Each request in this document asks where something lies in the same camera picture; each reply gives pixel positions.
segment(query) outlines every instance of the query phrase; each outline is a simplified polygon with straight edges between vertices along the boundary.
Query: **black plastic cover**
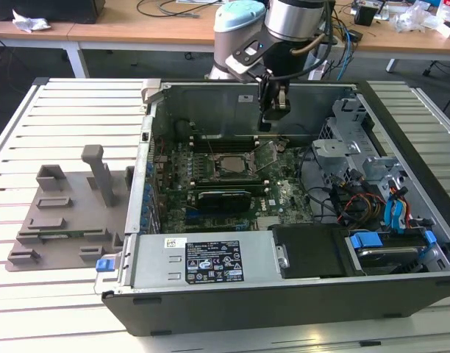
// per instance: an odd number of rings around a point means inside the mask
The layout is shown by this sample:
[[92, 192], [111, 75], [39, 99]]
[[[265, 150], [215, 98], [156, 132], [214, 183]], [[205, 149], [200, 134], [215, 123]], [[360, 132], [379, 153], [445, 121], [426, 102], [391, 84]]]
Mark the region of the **black plastic cover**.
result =
[[289, 224], [272, 229], [276, 245], [284, 246], [290, 266], [282, 278], [362, 276], [352, 265], [344, 240], [347, 229], [338, 224]]

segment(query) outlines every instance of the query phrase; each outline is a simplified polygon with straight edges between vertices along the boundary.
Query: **blue latch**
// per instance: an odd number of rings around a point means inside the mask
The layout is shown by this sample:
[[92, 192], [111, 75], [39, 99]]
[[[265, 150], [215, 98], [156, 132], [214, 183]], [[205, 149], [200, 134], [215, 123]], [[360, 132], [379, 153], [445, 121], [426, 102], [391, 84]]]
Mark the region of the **blue latch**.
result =
[[113, 259], [99, 259], [96, 261], [96, 272], [114, 271], [115, 261]]
[[351, 237], [351, 244], [355, 249], [359, 248], [379, 248], [383, 246], [377, 232], [358, 232]]
[[426, 237], [426, 240], [428, 241], [429, 245], [432, 245], [438, 241], [434, 233], [430, 230], [425, 231], [424, 236]]

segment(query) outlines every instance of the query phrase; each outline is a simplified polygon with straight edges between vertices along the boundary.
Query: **white paper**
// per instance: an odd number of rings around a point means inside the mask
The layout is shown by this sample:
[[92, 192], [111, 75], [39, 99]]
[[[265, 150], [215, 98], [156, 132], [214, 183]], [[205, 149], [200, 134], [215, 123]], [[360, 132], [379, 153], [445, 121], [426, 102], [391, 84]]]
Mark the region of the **white paper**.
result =
[[19, 15], [16, 11], [12, 11], [14, 20], [12, 22], [21, 31], [32, 33], [32, 31], [40, 31], [42, 29], [49, 29], [49, 23], [45, 18], [27, 18]]

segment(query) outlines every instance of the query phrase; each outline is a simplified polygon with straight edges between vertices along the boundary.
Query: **electronic equipment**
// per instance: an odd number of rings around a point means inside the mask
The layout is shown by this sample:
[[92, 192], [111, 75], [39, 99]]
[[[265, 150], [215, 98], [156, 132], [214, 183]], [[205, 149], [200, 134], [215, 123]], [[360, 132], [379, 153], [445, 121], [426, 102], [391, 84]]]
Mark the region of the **electronic equipment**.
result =
[[357, 2], [357, 10], [354, 15], [354, 23], [361, 26], [370, 26], [376, 13], [379, 12], [379, 4], [373, 1]]
[[96, 266], [127, 331], [400, 318], [450, 296], [450, 198], [371, 87], [290, 84], [266, 133], [256, 88], [144, 83], [124, 247]]
[[0, 0], [0, 21], [13, 19], [13, 10], [30, 18], [94, 24], [104, 0]]

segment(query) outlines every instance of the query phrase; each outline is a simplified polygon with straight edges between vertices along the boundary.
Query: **colorful wires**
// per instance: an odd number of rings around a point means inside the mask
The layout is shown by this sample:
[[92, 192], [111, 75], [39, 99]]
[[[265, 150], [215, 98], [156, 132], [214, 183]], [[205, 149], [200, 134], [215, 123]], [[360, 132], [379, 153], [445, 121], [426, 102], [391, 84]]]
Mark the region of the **colorful wires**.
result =
[[346, 34], [346, 42], [347, 42], [347, 46], [346, 46], [346, 56], [344, 57], [344, 61], [343, 61], [343, 67], [340, 70], [340, 73], [337, 76], [337, 81], [339, 81], [341, 79], [341, 77], [343, 77], [347, 67], [348, 67], [348, 63], [349, 63], [349, 52], [351, 51], [351, 38], [349, 37], [349, 31], [346, 28], [346, 26], [343, 27], [344, 32]]

